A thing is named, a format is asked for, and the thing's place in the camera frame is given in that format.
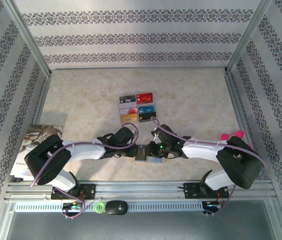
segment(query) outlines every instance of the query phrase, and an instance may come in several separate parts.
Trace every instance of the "pink fingertip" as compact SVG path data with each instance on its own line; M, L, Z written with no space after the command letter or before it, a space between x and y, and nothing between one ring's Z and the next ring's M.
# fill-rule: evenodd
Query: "pink fingertip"
M230 136L229 136L227 133L223 133L223 134L221 135L221 140L222 140L222 141L226 141L226 140L228 140L228 139L230 139Z
M234 136L237 136L238 138L243 138L244 136L244 131L238 130L237 132L234 133Z

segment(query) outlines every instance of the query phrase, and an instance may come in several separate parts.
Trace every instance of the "red card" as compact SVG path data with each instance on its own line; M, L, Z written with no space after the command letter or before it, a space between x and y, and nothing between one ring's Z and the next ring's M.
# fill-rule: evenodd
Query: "red card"
M136 102L137 104L148 104L153 102L153 94L149 93L142 93L136 95Z

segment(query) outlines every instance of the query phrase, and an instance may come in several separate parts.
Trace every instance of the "striped wall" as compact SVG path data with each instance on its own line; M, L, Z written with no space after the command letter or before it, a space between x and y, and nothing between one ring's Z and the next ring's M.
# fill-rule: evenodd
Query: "striped wall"
M0 1L0 207L45 76Z
M282 207L282 0L270 4L232 77Z
M260 0L15 0L51 69L225 67Z

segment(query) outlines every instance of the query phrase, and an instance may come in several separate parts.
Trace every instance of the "pink cable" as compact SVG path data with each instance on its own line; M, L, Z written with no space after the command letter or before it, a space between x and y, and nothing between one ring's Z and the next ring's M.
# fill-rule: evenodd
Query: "pink cable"
M110 145L106 145L106 144L102 144L102 143L97 143L97 142L91 142L91 141L78 141L78 142L74 142L74 143L70 143L68 145L65 145L63 147L60 147L58 150L56 150L49 158L48 160L44 163L44 165L41 167L40 171L37 173L37 175L35 176L33 182L31 183L30 187L33 187L34 184L37 183L38 179L40 178L42 172L45 170L46 166L52 161L52 159L60 152L62 151L63 149L66 149L66 148L69 148L69 147L72 147L72 146L75 146L75 145L95 145L95 146L100 146L100 147L105 147L105 148L109 148L109 149L117 149L117 150L120 150L120 149L128 149L130 148L131 146L133 146L137 139L139 138L139 129L137 128L136 125L132 124L132 123L125 123L122 125L122 127L124 127L125 125L132 125L135 130L136 130L136 136L134 138L134 141L131 142L129 145L127 146L110 146Z
M209 141L192 141L192 140L188 140L188 139L186 139L186 138L183 138L183 137L181 137L181 136L178 136L177 134L174 134L174 133L172 133L172 132L170 132L170 131L167 131L166 129L162 128L162 127L160 126L160 122L158 121L158 119L157 119L156 117L151 117L151 121L152 121L160 130L162 130L162 131L166 132L167 134L172 135L172 136L174 136L174 137L176 137L176 138L178 138L178 139L180 139L180 140L183 140L183 141L186 141L186 142L190 142L190 143L194 143L194 144L202 144L202 145L206 145L206 146L220 146L220 147L225 147L225 148L237 149L237 150L240 150L240 151L242 151L242 152L245 152L245 153L247 153L247 154L250 154L250 155L256 157L258 160L261 161L261 163L264 165L264 169L265 169L264 172L263 172L263 174L258 177L259 179L262 178L262 177L264 177L264 176L266 176L266 174L267 174L267 172L268 172L269 165L265 162L264 159L262 159L260 156L258 156L257 154L253 153L252 151L246 150L246 149L241 148L241 147L238 147L238 146L232 146L232 145L229 145L229 144L214 143L214 142L209 142ZM230 198L231 198L231 196L232 196L232 194L233 194L235 188L236 188L236 185L233 186L233 189L232 189L232 191L231 191L229 197L227 198L226 202L223 204L223 206L221 207L221 209L219 209L219 210L217 211L217 213L218 213L218 212L221 212L221 210L227 205L227 203L229 202L229 200L230 200Z
M128 149L130 148L131 146L133 146L137 139L139 138L139 129L137 128L136 125L134 125L133 123L125 123L122 125L122 127L124 127L125 125L132 125L135 130L136 130L136 133L135 133L135 138L134 138L134 141L131 142L129 145L127 146L110 146L110 145L106 145L106 144L102 144L102 143L97 143L97 142L90 142L90 141L78 141L78 142L74 142L74 143L71 143L71 144L67 144L63 147L60 147L58 150L56 150L49 158L48 160L44 163L44 165L42 166L42 168L40 169L40 171L37 173L37 175L35 176L33 182L31 183L30 187L33 187L34 184L37 183L39 177L41 176L41 174L43 173L44 169L46 168L46 166L52 161L52 159L60 152L62 151L63 149L66 149L66 148L69 148L69 147L72 147L72 146L75 146L75 145L95 145L95 146L101 146L101 147L105 147L105 148L109 148L109 149L117 149L117 150L120 150L120 149ZM85 211L85 202L82 201L81 199L75 197L75 196L72 196L68 193L66 193L65 191L59 189L58 187L55 187L57 190L59 190L61 193L63 193L64 195L70 197L70 198L73 198L75 200L78 200L82 203L82 209L81 211L74 215L74 216L68 216L66 215L67 211L65 211L65 213L62 213L67 219L74 219L76 218L77 216L81 215L84 211Z

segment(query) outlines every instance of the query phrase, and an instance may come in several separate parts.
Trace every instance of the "beige marble surface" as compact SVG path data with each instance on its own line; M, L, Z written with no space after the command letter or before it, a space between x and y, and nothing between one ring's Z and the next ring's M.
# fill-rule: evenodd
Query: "beige marble surface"
M221 69L84 69L56 70L48 90L41 124L64 125L63 139L91 140L120 128L119 96L153 92L157 117L179 135L219 140L238 130ZM152 140L151 122L137 125L139 144ZM132 158L70 162L79 180L197 180L221 166L209 160L165 159L139 163Z

